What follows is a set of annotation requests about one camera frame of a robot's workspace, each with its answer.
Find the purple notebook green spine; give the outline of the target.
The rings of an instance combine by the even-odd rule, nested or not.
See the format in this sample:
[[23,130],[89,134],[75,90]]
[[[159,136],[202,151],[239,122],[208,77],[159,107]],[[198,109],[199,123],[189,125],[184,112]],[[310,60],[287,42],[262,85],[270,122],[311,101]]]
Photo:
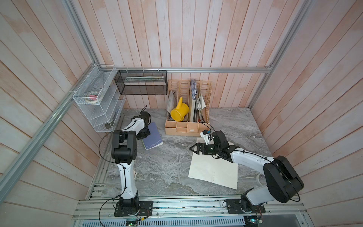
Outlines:
[[163,145],[163,141],[161,138],[161,135],[157,129],[156,123],[152,122],[148,126],[150,135],[148,135],[146,138],[142,139],[143,145],[146,150],[158,147]]

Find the cream notebook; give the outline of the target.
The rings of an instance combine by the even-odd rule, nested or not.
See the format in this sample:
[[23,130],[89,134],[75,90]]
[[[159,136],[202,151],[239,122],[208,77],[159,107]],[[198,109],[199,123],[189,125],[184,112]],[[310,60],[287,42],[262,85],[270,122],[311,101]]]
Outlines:
[[196,146],[192,146],[190,150],[193,155],[189,178],[237,189],[238,165],[236,163],[224,159],[215,159],[211,155],[196,154]]

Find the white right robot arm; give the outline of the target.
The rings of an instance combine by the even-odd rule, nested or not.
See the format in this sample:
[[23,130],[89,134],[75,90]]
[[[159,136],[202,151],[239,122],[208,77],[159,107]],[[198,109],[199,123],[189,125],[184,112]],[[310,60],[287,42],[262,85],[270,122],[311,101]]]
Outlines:
[[204,130],[201,137],[204,143],[192,145],[190,151],[247,166],[265,177],[266,185],[249,189],[239,199],[225,201],[229,214],[265,213],[263,204],[270,201],[287,203],[304,188],[302,179],[283,156],[261,156],[231,145],[222,131]]

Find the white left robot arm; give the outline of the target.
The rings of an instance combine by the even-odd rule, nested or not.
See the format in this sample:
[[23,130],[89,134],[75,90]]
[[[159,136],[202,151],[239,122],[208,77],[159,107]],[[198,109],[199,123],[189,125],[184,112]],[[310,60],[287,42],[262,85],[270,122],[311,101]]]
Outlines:
[[112,158],[120,172],[123,192],[120,195],[117,208],[134,213],[139,210],[139,197],[135,183],[134,160],[137,157],[137,141],[150,135],[148,125],[151,123],[150,114],[141,111],[131,118],[130,124],[112,133]]

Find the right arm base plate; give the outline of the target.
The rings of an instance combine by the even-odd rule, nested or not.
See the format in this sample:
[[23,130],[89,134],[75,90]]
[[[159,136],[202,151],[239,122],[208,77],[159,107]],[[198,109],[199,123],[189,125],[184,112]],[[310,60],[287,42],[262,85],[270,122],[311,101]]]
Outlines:
[[229,214],[264,214],[265,207],[262,205],[253,205],[247,199],[227,199],[225,200],[226,208]]

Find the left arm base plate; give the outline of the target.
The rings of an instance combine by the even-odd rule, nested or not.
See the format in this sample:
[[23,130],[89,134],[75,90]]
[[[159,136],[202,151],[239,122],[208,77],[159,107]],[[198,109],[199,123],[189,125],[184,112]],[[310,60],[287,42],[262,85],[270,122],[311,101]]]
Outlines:
[[152,215],[152,201],[119,200],[114,211],[115,217],[149,217]]

